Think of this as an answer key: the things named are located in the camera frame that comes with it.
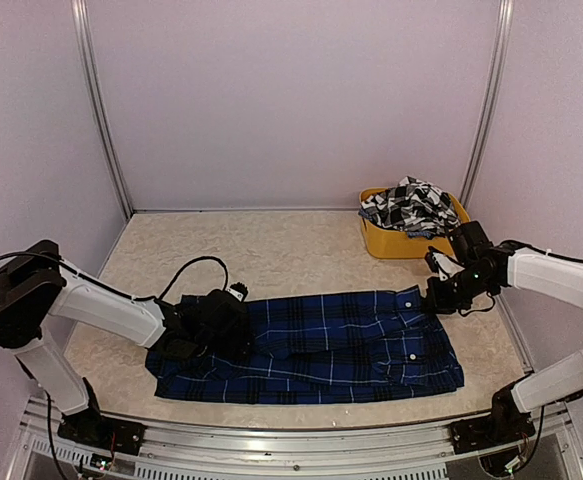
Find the blue plaid long sleeve shirt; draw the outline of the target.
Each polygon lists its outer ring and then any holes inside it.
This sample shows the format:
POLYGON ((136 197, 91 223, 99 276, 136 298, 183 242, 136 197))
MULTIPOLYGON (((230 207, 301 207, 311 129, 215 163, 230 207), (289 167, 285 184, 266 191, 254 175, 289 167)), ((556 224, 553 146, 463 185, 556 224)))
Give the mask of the blue plaid long sleeve shirt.
POLYGON ((251 301, 254 335, 241 360, 207 351, 177 361, 150 352, 158 397, 209 403, 327 405, 454 392, 464 373, 420 289, 251 301))

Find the yellow plastic basket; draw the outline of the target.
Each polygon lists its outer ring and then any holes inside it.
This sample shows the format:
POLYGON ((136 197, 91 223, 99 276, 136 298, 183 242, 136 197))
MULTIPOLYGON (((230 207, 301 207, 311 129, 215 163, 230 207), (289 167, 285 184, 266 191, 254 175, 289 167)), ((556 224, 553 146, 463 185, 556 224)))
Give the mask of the yellow plastic basket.
MULTIPOLYGON (((386 188, 371 188, 360 193, 359 201, 365 199, 370 194, 379 193, 386 188)), ((458 211, 462 223, 467 223, 470 218, 464 207, 451 195, 452 201, 458 211)), ((383 230, 372 225, 367 220, 361 221, 361 232, 368 252, 378 259, 422 259, 433 246, 447 255, 453 253, 448 233, 444 237, 437 237, 431 240, 425 238, 408 238, 405 233, 383 230)))

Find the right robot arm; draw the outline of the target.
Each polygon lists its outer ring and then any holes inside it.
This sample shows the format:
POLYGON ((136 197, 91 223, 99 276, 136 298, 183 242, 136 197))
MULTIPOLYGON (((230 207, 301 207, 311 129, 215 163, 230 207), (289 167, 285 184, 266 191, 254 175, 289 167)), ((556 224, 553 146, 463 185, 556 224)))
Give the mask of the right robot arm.
MULTIPOLYGON (((583 259, 542 250, 519 240, 491 241, 481 224, 461 224, 449 237, 450 254, 430 246, 432 276, 423 305, 437 314, 468 315, 474 299, 505 289, 553 300, 583 313, 583 259)), ((520 413, 583 394, 583 347, 503 389, 502 405, 484 419, 482 433, 506 442, 522 424, 520 413)))

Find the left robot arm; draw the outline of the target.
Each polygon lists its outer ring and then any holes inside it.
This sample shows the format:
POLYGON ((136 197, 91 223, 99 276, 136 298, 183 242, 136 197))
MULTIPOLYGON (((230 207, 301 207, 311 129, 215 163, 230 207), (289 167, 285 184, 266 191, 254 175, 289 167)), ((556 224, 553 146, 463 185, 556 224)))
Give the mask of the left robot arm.
POLYGON ((226 283, 177 304, 163 294, 138 297, 86 274, 65 260, 57 243, 41 240, 25 251, 0 255, 0 347, 54 401, 73 430, 92 445, 111 434, 96 410, 88 381, 79 377, 47 331, 50 318, 66 319, 116 335, 175 361, 217 353, 250 355, 253 333, 242 283, 226 283))

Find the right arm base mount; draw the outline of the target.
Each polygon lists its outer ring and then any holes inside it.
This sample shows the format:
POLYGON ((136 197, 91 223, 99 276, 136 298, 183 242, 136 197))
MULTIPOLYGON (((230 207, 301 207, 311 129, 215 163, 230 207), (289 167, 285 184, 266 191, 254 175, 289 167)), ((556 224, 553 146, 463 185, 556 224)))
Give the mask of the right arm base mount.
POLYGON ((464 454, 532 437, 536 430, 529 412, 520 412, 512 385, 493 394, 490 412, 452 422, 449 426, 454 453, 464 454))

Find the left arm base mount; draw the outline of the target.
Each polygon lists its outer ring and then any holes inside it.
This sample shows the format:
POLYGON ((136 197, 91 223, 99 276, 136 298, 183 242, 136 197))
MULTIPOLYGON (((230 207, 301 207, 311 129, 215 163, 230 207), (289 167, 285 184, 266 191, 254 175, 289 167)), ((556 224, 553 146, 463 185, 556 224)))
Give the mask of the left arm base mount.
POLYGON ((139 422, 105 416, 99 407, 95 392, 83 379, 88 395, 87 408, 72 415, 62 415, 58 436, 112 454, 138 456, 147 427, 139 422))

